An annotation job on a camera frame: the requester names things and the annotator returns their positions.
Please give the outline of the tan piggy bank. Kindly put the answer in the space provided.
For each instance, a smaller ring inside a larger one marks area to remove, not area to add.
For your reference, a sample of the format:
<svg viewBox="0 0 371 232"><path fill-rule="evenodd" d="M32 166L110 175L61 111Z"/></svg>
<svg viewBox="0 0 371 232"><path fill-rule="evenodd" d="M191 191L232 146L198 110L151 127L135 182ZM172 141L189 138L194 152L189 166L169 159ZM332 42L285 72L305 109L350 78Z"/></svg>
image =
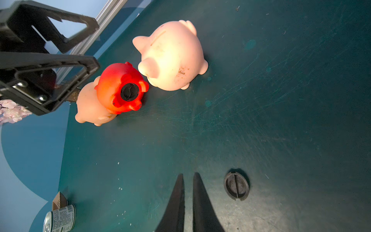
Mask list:
<svg viewBox="0 0 371 232"><path fill-rule="evenodd" d="M186 90L197 75L208 70L197 30L189 20L166 22L132 43L142 56L138 71L162 90Z"/></svg>
<svg viewBox="0 0 371 232"><path fill-rule="evenodd" d="M77 114L75 120L79 123L89 122L95 126L101 126L116 118L98 101L95 87L98 85L100 76L93 82L86 84L80 91L76 104Z"/></svg>

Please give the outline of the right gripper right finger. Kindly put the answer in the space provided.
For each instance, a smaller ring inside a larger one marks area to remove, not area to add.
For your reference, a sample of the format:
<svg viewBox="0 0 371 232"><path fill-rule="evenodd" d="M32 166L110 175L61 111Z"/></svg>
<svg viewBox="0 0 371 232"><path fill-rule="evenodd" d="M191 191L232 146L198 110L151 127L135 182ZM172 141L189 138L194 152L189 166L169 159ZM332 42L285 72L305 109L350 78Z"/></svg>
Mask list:
<svg viewBox="0 0 371 232"><path fill-rule="evenodd" d="M193 177L193 231L225 231L215 214L199 173L195 173Z"/></svg>

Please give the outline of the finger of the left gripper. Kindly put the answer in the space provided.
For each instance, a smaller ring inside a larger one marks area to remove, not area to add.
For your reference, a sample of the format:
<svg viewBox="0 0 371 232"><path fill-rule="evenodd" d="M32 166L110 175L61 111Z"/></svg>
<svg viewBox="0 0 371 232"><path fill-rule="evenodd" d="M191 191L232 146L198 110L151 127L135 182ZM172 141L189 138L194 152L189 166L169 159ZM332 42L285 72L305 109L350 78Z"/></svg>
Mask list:
<svg viewBox="0 0 371 232"><path fill-rule="evenodd" d="M51 19L82 23L87 27L68 38L58 31ZM1 9L1 51L48 54L45 44L50 41L64 54L98 29L92 17L35 1L16 1L9 8Z"/></svg>
<svg viewBox="0 0 371 232"><path fill-rule="evenodd" d="M77 67L79 73L57 86L58 68ZM41 116L56 111L100 65L92 56L1 52L1 95Z"/></svg>

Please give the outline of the black round plug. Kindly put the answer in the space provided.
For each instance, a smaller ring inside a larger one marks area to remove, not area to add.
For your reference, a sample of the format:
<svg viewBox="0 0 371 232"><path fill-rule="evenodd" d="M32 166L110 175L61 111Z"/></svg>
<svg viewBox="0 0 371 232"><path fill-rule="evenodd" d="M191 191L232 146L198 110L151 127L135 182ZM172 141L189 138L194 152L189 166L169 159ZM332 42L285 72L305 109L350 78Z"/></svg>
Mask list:
<svg viewBox="0 0 371 232"><path fill-rule="evenodd" d="M235 201L244 201L249 195L248 181L237 171L227 173L223 185L227 195Z"/></svg>
<svg viewBox="0 0 371 232"><path fill-rule="evenodd" d="M135 100L139 95L139 87L134 83L128 83L121 89L120 96L126 102Z"/></svg>

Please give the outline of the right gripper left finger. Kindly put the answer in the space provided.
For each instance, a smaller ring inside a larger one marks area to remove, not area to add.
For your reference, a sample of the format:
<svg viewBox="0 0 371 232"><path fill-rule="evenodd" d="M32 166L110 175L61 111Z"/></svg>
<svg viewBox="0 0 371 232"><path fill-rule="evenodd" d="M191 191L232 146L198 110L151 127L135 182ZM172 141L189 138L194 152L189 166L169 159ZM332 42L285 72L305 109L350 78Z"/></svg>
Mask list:
<svg viewBox="0 0 371 232"><path fill-rule="evenodd" d="M164 215L155 232L183 232L185 220L185 187L179 174Z"/></svg>

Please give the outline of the red piggy bank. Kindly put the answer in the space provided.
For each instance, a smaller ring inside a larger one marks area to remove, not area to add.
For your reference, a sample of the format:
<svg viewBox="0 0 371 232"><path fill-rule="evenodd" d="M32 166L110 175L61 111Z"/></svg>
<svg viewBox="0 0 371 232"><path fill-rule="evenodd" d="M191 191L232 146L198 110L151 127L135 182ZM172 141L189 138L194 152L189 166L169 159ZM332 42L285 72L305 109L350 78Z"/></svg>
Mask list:
<svg viewBox="0 0 371 232"><path fill-rule="evenodd" d="M138 97L133 101L124 101L120 96L122 87L128 83L136 84L140 90ZM120 115L138 111L142 107L142 98L144 93L148 92L149 84L131 63L114 63L103 71L95 90L98 101L107 111Z"/></svg>

